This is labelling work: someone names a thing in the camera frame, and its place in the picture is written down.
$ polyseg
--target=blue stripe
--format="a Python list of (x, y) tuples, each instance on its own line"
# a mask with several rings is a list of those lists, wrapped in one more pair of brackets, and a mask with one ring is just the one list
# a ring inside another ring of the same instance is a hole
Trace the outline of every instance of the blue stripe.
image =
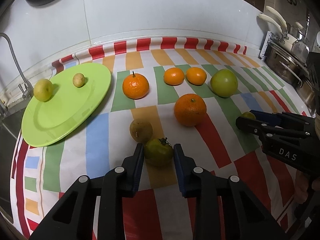
[(253, 97), (251, 93), (241, 93), (240, 94), (243, 98), (243, 100), (246, 102), (250, 110), (257, 110), (257, 111), (262, 111), (262, 108), (260, 107), (259, 103), (257, 100)]
[(25, 167), (29, 169), (38, 168), (39, 159), (39, 156), (28, 156), (26, 159)]
[(104, 176), (110, 170), (109, 164), (109, 113), (90, 116), (86, 128), (86, 168), (93, 179)]
[(76, 62), (76, 61), (72, 61), (72, 62), (70, 62), (70, 63), (67, 63), (67, 64), (65, 65), (65, 67), (66, 67), (66, 69), (67, 69), (67, 68), (73, 67), (73, 66), (75, 66), (75, 65), (77, 65), (77, 62)]

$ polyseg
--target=small orange fruit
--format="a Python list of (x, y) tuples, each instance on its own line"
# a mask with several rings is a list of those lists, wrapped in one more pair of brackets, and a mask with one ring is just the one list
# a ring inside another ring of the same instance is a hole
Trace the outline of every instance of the small orange fruit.
[(149, 91), (149, 82), (145, 76), (132, 71), (132, 75), (123, 80), (122, 91), (128, 98), (143, 98)]
[(207, 79), (207, 73), (199, 67), (188, 68), (187, 79), (191, 84), (201, 86)]
[(180, 97), (174, 105), (174, 116), (185, 126), (195, 126), (202, 122), (207, 113), (203, 99), (196, 94), (186, 94)]
[(177, 67), (169, 68), (164, 72), (163, 79), (168, 85), (180, 85), (184, 81), (184, 72)]

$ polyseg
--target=sink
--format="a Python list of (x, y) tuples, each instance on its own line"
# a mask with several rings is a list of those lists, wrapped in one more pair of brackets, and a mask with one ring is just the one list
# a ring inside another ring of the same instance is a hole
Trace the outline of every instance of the sink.
[(24, 111), (29, 100), (24, 100), (8, 110), (0, 120), (0, 210), (12, 220), (10, 202), (11, 163)]

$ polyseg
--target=tangerine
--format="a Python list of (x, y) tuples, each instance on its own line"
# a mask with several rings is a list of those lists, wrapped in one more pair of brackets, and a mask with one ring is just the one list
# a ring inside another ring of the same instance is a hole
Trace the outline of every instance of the tangerine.
[(186, 72), (186, 76), (188, 81), (191, 84), (194, 84), (197, 86), (201, 86), (207, 79), (207, 73), (202, 68), (199, 68), (199, 67), (188, 68)]
[(174, 105), (174, 116), (185, 126), (195, 126), (202, 122), (207, 113), (203, 99), (196, 94), (186, 94), (180, 97)]
[(132, 71), (132, 75), (123, 80), (122, 91), (128, 98), (143, 98), (149, 91), (149, 82), (145, 76)]
[(184, 72), (176, 67), (169, 68), (164, 72), (163, 79), (168, 85), (180, 85), (184, 81)]

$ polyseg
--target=green stripe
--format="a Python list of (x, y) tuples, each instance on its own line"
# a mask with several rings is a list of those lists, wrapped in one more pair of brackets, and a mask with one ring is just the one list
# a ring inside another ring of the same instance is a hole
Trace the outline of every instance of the green stripe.
[(27, 190), (37, 192), (37, 179), (25, 176), (24, 177), (24, 188)]
[(259, 144), (255, 137), (251, 133), (244, 133), (236, 127), (236, 119), (241, 115), (240, 110), (233, 102), (231, 98), (220, 98), (215, 96), (219, 106), (221, 107), (224, 115), (226, 116), (229, 124), (233, 128), (240, 145), (245, 154), (248, 154), (257, 148), (259, 148)]
[[(186, 74), (188, 68), (190, 68), (190, 65), (178, 65), (176, 67), (181, 69)], [(196, 86), (196, 85), (191, 84), (187, 78), (186, 78), (186, 82), (188, 83), (188, 85), (193, 89), (193, 91), (198, 96), (201, 96), (202, 98), (214, 97), (214, 93), (211, 91), (211, 89), (209, 88), (209, 86), (206, 83), (204, 83), (201, 86)]]
[(258, 68), (253, 68), (253, 70), (255, 70), (260, 76), (262, 76), (264, 80), (267, 81), (267, 83), (272, 87), (273, 90), (277, 90), (275, 85), (264, 74), (262, 74)]
[(214, 65), (206, 64), (201, 66), (204, 68), (205, 71), (209, 73), (210, 76), (213, 76), (215, 73), (219, 71)]
[(167, 85), (164, 80), (164, 68), (162, 66), (153, 68), (156, 76), (158, 105), (174, 103), (179, 99), (179, 96), (173, 86)]
[(129, 70), (120, 71), (117, 73), (116, 91), (112, 102), (111, 112), (136, 108), (134, 100), (126, 97), (122, 91), (123, 80), (129, 75)]
[(261, 66), (272, 78), (281, 86), (284, 87), (284, 84), (280, 81), (280, 79), (276, 76), (276, 74), (268, 69), (266, 66)]
[(43, 189), (61, 192), (60, 162), (64, 148), (64, 140), (47, 147), (43, 171)]
[(258, 78), (255, 74), (252, 73), (252, 71), (247, 68), (244, 67), (242, 68), (244, 70), (244, 72), (246, 72), (259, 86), (261, 86), (261, 88), (263, 89), (263, 91), (269, 91), (268, 87), (266, 86), (265, 83), (262, 82), (262, 80), (260, 78)]
[(245, 80), (245, 78), (243, 76), (241, 76), (237, 71), (235, 71), (232, 67), (225, 65), (227, 69), (231, 70), (236, 77), (249, 89), (249, 91), (251, 93), (255, 93), (258, 92), (258, 90), (251, 85), (247, 80)]
[(292, 100), (290, 99), (290, 97), (287, 95), (287, 93), (284, 91), (283, 88), (278, 90), (280, 92), (280, 94), (285, 98), (285, 100), (287, 100), (287, 102), (289, 103), (289, 105), (292, 107), (292, 109), (296, 112), (296, 114), (300, 114), (298, 109), (296, 108), (296, 106), (294, 105), (294, 103), (292, 102)]

